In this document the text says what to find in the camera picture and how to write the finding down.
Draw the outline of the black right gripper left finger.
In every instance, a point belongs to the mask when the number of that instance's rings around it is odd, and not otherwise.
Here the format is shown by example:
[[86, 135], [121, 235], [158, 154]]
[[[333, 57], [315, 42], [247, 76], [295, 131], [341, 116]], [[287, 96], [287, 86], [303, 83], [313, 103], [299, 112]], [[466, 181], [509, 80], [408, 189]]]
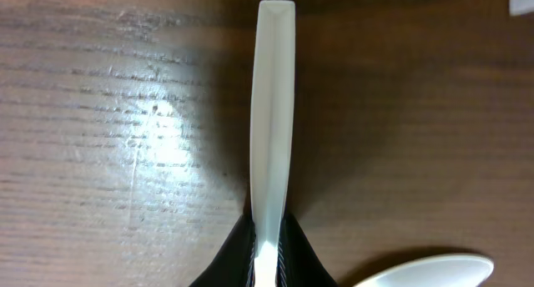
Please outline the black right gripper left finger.
[[190, 287], [254, 285], [255, 226], [242, 214], [209, 266]]

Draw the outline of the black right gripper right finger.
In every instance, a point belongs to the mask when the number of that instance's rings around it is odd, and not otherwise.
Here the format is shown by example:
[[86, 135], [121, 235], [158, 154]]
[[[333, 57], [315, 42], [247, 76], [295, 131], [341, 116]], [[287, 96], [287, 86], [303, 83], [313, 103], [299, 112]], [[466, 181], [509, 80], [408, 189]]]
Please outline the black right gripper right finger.
[[293, 214], [286, 214], [280, 226], [276, 285], [337, 287]]

